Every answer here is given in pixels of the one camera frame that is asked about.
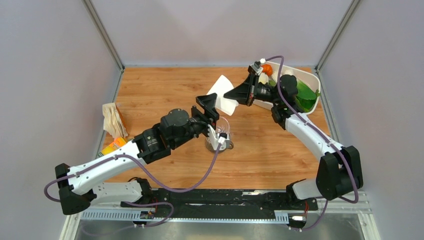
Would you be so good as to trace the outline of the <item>white paper coffee filter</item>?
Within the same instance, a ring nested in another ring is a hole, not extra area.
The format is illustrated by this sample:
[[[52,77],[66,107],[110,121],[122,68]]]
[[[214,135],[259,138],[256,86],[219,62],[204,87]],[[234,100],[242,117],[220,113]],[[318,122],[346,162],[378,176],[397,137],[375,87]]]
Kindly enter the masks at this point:
[[[236,107],[239,105],[236,100],[224,97],[225,93],[233,89],[234,86],[230,80],[226,76],[221,75],[207,92],[208,95],[217,94],[215,108],[228,116],[232,116],[236,110]]]

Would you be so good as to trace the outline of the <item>clear glass dripper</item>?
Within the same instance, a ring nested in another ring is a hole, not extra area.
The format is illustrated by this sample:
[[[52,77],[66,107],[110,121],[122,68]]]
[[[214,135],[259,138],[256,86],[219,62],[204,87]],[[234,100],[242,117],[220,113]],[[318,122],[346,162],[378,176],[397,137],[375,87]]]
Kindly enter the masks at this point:
[[[216,122],[215,125],[215,132],[217,135],[221,134],[221,133],[226,133],[227,136],[231,139],[232,138],[232,134],[231,134],[231,129],[230,129],[230,123],[229,121],[221,116],[219,118],[219,120]]]

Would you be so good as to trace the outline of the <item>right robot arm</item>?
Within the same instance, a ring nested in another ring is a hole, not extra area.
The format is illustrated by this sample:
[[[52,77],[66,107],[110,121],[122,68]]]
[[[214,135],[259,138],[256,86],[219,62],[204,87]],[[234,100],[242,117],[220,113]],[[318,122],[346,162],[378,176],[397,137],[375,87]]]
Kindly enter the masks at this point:
[[[286,205],[298,209],[310,198],[328,201],[340,198],[357,203],[358,190],[364,184],[359,151],[331,139],[299,109],[298,80],[294,75],[283,74],[275,86],[261,83],[259,77],[250,70],[244,82],[225,92],[223,98],[245,106],[251,106],[255,100],[272,103],[274,122],[300,140],[319,161],[315,178],[299,180],[286,187]]]

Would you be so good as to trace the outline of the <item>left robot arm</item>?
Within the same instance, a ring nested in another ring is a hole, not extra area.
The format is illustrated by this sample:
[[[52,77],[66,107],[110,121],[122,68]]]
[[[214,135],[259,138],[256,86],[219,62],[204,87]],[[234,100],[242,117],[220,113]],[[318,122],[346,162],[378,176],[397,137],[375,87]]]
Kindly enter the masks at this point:
[[[216,133],[220,118],[216,110],[218,95],[211,93],[196,97],[197,106],[191,112],[181,108],[170,110],[151,128],[136,135],[111,153],[89,162],[69,166],[61,163],[55,167],[58,198],[66,216],[77,214],[91,205],[130,202],[147,207],[153,201],[153,193],[142,181],[127,184],[107,183],[106,180],[135,167],[144,168],[171,155],[173,150],[204,135],[216,151],[226,146],[226,136]]]

